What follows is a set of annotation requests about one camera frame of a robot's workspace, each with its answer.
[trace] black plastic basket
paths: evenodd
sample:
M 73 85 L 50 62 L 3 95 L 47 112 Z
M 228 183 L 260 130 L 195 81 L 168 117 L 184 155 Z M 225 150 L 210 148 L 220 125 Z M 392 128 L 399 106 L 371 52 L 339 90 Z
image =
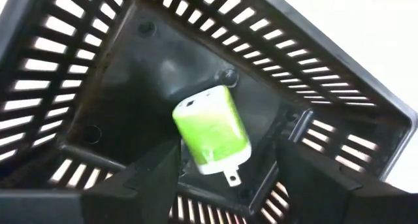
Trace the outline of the black plastic basket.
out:
M 383 180 L 416 130 L 416 112 L 284 0 L 8 0 L 0 28 L 3 204 L 24 193 L 110 195 L 133 166 L 153 165 L 180 177 L 124 186 L 169 197 L 155 204 L 162 210 L 174 199 L 173 223 L 281 223 L 291 207 L 272 140 L 284 136 Z M 238 188 L 200 175 L 185 148 L 180 160 L 171 120 L 182 99 L 234 76 L 253 145 Z M 167 144 L 178 146 L 154 152 Z M 165 167 L 153 164 L 159 159 Z M 86 217 L 94 208 L 43 202 L 38 214 L 6 208 L 16 219 L 0 219 L 98 221 Z

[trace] white background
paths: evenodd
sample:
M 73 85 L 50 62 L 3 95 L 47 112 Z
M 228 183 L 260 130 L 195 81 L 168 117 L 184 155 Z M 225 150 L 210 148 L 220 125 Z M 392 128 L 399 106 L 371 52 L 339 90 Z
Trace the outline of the white background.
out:
M 5 1 L 0 0 L 0 12 Z M 418 110 L 418 0 L 286 1 Z M 417 172 L 415 135 L 387 181 L 418 193 Z

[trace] black plastic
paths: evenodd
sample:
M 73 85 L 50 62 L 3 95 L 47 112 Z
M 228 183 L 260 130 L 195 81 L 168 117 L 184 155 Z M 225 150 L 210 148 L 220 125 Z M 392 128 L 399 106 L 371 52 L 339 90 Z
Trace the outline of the black plastic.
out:
M 16 150 L 13 156 L 0 162 L 3 188 L 69 189 L 67 183 L 82 163 L 86 164 L 86 172 L 75 188 L 83 189 L 94 168 L 101 168 L 96 182 L 96 186 L 100 186 L 99 182 L 105 180 L 109 172 L 123 170 L 144 155 L 152 158 L 148 152 L 156 145 L 173 138 L 178 138 L 180 145 L 171 119 L 172 109 L 182 99 L 219 84 L 230 87 L 253 146 L 251 159 L 238 171 L 242 185 L 229 187 L 221 174 L 200 175 L 185 147 L 181 160 L 179 158 L 182 167 L 177 169 L 180 171 L 177 195 L 187 202 L 190 199 L 192 204 L 201 203 L 216 212 L 219 209 L 215 222 L 220 219 L 228 222 L 234 216 L 237 223 L 254 218 L 262 223 L 267 220 L 261 208 L 275 215 L 265 203 L 266 199 L 276 202 L 271 199 L 272 191 L 289 200 L 276 186 L 280 170 L 272 145 L 279 137 L 305 146 L 308 139 L 322 146 L 327 157 L 342 156 L 361 166 L 368 175 L 384 179 L 416 130 L 416 112 L 284 0 L 240 0 L 226 14 L 218 10 L 227 0 L 212 3 L 172 0 L 168 8 L 163 5 L 164 0 L 72 0 L 84 9 L 81 18 L 62 10 L 54 1 L 8 0 L 0 17 L 3 31 L 0 38 L 0 122 L 33 116 L 28 123 L 0 129 L 0 140 L 25 133 L 23 138 L 0 147 L 0 154 Z M 176 11 L 182 2 L 187 3 L 187 8 L 179 16 Z M 115 18 L 100 11 L 103 3 L 115 12 Z M 254 15 L 236 24 L 235 17 L 247 8 L 253 9 Z M 201 16 L 192 24 L 188 19 L 195 9 Z M 48 15 L 74 26 L 74 35 L 45 27 Z M 92 26 L 96 18 L 109 27 L 106 33 Z M 201 26 L 209 18 L 214 24 L 203 31 Z M 262 19 L 269 24 L 256 31 L 250 29 Z M 222 27 L 226 30 L 224 34 L 213 38 Z M 281 35 L 271 39 L 263 37 L 277 29 Z M 84 42 L 87 34 L 101 39 L 101 45 Z M 238 40 L 223 44 L 232 35 Z M 64 44 L 67 49 L 64 54 L 36 49 L 33 47 L 35 37 Z M 287 40 L 296 43 L 276 47 Z M 233 51 L 242 44 L 249 46 Z M 76 57 L 79 49 L 93 52 L 95 57 L 92 60 Z M 287 55 L 301 49 L 308 52 L 295 57 Z M 243 57 L 254 51 L 260 54 Z M 56 71 L 25 70 L 28 58 L 59 65 Z M 269 62 L 255 63 L 266 58 Z M 312 58 L 318 61 L 299 63 Z M 73 73 L 69 72 L 71 65 L 89 69 L 86 73 Z M 281 68 L 263 70 L 275 65 Z M 306 71 L 320 67 L 328 67 L 328 70 Z M 334 75 L 338 78 L 318 79 Z M 296 82 L 287 81 L 294 78 Z M 50 84 L 46 89 L 15 91 L 17 80 L 47 80 Z M 64 80 L 83 82 L 79 87 L 62 88 Z M 323 85 L 338 83 L 347 85 Z M 357 92 L 332 92 L 342 90 Z M 56 96 L 68 94 L 76 96 L 72 100 L 54 102 Z M 42 99 L 38 106 L 3 109 L 8 101 L 37 98 Z M 368 105 L 347 104 L 351 102 Z M 46 117 L 49 111 L 65 107 L 69 107 L 66 113 Z M 60 126 L 39 132 L 43 125 L 59 120 L 63 120 Z M 333 130 L 317 126 L 317 121 Z M 326 140 L 311 134 L 312 130 Z M 33 146 L 34 141 L 55 133 L 48 142 Z M 377 145 L 377 149 L 371 150 L 349 140 L 350 135 Z M 365 153 L 370 160 L 347 153 L 342 150 L 343 145 Z M 51 183 L 51 176 L 68 158 L 72 159 L 68 171 L 58 184 Z M 162 184 L 154 186 L 164 189 Z M 183 202 L 183 205 L 183 221 L 192 222 L 187 204 Z M 291 209 L 280 209 L 285 216 L 292 213 Z M 181 220 L 178 212 L 175 202 L 173 221 Z M 201 214 L 194 212 L 195 217 Z M 203 212 L 204 218 L 208 218 L 208 209 Z M 275 220 L 281 222 L 281 217 L 275 216 Z

